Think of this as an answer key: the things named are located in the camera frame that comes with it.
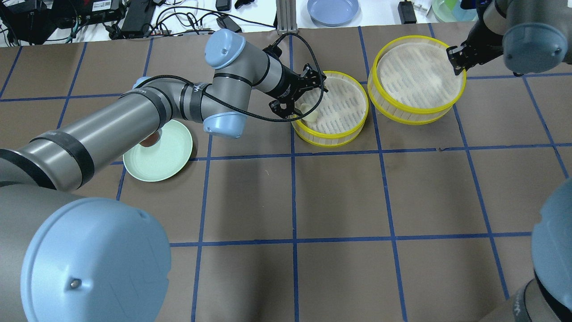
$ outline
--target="plate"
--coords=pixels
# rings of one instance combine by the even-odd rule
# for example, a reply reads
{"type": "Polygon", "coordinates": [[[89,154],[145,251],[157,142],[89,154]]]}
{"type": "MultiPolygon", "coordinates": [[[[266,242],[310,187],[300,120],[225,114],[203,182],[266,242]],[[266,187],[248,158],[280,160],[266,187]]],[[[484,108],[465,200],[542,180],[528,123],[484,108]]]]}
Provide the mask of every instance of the plate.
{"type": "Polygon", "coordinates": [[[189,161],[193,137],[182,123],[171,120],[161,128],[161,138],[150,147],[137,144],[123,154],[127,172],[134,178],[156,182],[177,174],[189,161]]]}
{"type": "Polygon", "coordinates": [[[355,17],[358,0],[308,0],[308,13],[316,22],[325,26],[341,26],[355,17]]]}

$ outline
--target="light blue cap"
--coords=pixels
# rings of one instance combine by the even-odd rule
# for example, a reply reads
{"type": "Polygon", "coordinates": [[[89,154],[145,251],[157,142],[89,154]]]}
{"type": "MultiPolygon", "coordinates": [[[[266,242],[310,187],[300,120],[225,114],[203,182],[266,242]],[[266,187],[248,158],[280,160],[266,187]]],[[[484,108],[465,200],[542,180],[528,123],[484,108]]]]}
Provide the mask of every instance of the light blue cap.
{"type": "Polygon", "coordinates": [[[542,73],[558,66],[568,51],[560,30],[530,22],[509,29],[502,40],[505,65],[520,74],[542,73]]]}
{"type": "Polygon", "coordinates": [[[154,321],[170,263],[155,218],[111,199],[76,200],[30,242],[20,279],[24,312],[30,322],[154,321]]]}
{"type": "Polygon", "coordinates": [[[206,133],[230,139],[238,139],[243,134],[247,116],[236,112],[224,112],[207,117],[203,122],[206,133]]]}
{"type": "Polygon", "coordinates": [[[214,69],[228,66],[243,52],[246,43],[243,36],[228,29],[213,33],[205,47],[207,64],[214,69]]]}
{"type": "Polygon", "coordinates": [[[131,87],[131,89],[134,89],[135,87],[139,86],[140,83],[143,83],[144,81],[148,80],[149,78],[151,78],[151,77],[149,77],[149,76],[139,77],[137,79],[137,81],[135,82],[135,84],[133,84],[133,87],[131,87]]]}
{"type": "Polygon", "coordinates": [[[534,270],[542,285],[572,310],[572,179],[548,198],[542,221],[534,226],[534,270]]]}

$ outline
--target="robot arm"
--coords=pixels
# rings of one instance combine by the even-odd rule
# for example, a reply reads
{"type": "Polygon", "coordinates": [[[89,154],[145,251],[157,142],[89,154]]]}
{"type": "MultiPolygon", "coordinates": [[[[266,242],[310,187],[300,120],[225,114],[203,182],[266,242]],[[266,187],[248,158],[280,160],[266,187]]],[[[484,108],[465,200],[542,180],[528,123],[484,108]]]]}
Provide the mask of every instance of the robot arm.
{"type": "Polygon", "coordinates": [[[246,115],[227,105],[246,111],[252,87],[274,97],[271,108],[286,119],[298,113],[294,102],[319,87],[319,76],[325,76],[309,65],[303,75],[294,73],[278,60],[276,45],[260,50],[244,37],[220,30],[205,48],[207,63],[216,70],[212,84],[175,76],[143,80],[84,119],[39,135],[16,151],[0,149],[0,182],[73,191],[171,119],[203,123],[205,132],[239,138],[246,115]]]}
{"type": "Polygon", "coordinates": [[[481,0],[479,21],[460,47],[447,49],[458,75],[504,54],[515,74],[572,64],[572,7],[566,0],[481,0]]]}

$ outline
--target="white plate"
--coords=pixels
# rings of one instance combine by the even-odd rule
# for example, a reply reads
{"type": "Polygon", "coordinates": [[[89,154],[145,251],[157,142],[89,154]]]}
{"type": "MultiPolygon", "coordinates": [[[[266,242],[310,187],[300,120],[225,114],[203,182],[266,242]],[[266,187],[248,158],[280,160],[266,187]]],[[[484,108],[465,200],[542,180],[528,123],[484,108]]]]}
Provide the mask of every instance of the white plate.
{"type": "Polygon", "coordinates": [[[131,176],[156,182],[174,176],[189,161],[193,137],[182,123],[171,120],[161,128],[161,138],[150,147],[137,144],[123,154],[123,163],[131,176]]]}

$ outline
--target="yellow basket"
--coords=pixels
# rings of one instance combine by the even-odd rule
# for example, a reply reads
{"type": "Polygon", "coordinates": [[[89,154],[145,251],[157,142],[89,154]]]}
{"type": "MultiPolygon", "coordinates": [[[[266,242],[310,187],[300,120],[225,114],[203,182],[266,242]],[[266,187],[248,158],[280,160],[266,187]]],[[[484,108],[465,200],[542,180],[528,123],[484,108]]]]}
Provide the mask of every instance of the yellow basket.
{"type": "MultiPolygon", "coordinates": [[[[292,126],[294,127],[294,130],[296,131],[296,133],[298,134],[299,137],[301,137],[304,141],[313,144],[315,146],[319,146],[319,147],[339,147],[339,146],[343,146],[345,144],[348,144],[349,142],[353,141],[358,134],[362,131],[363,125],[366,122],[366,118],[367,118],[367,113],[368,113],[368,106],[369,106],[369,99],[367,97],[366,91],[364,90],[363,86],[356,81],[353,77],[344,74],[344,73],[340,73],[340,72],[334,72],[334,71],[325,71],[324,74],[326,75],[326,80],[324,82],[326,88],[328,88],[328,83],[331,83],[333,81],[344,81],[347,83],[350,83],[351,85],[355,86],[357,88],[356,91],[359,91],[361,93],[360,98],[363,99],[362,102],[358,102],[358,103],[362,103],[359,104],[359,107],[363,107],[363,115],[361,116],[361,118],[359,119],[359,122],[357,122],[357,125],[355,125],[353,128],[351,128],[348,131],[344,131],[342,133],[333,133],[333,134],[326,134],[326,133],[322,133],[319,131],[315,131],[314,129],[309,128],[304,121],[302,120],[296,120],[294,122],[292,122],[292,126]]],[[[304,95],[302,95],[302,97],[300,99],[298,99],[298,101],[296,101],[296,108],[300,109],[300,106],[302,105],[302,103],[308,103],[310,105],[314,105],[317,102],[317,98],[315,98],[313,101],[310,100],[308,98],[309,93],[313,93],[313,95],[315,96],[316,94],[319,95],[319,88],[316,88],[310,92],[305,93],[304,95]]],[[[320,109],[321,107],[323,107],[323,104],[320,103],[320,105],[317,107],[317,109],[320,109]]]]}
{"type": "Polygon", "coordinates": [[[458,95],[445,105],[435,108],[418,108],[398,102],[383,88],[378,75],[378,63],[391,49],[399,45],[409,44],[412,42],[434,45],[442,48],[443,51],[448,48],[448,45],[444,42],[427,36],[405,36],[391,41],[383,47],[375,57],[374,65],[370,71],[370,77],[367,81],[367,89],[370,94],[371,101],[383,115],[403,124],[421,125],[440,119],[451,109],[453,104],[459,100],[467,83],[467,73],[463,71],[462,84],[458,95]]]}

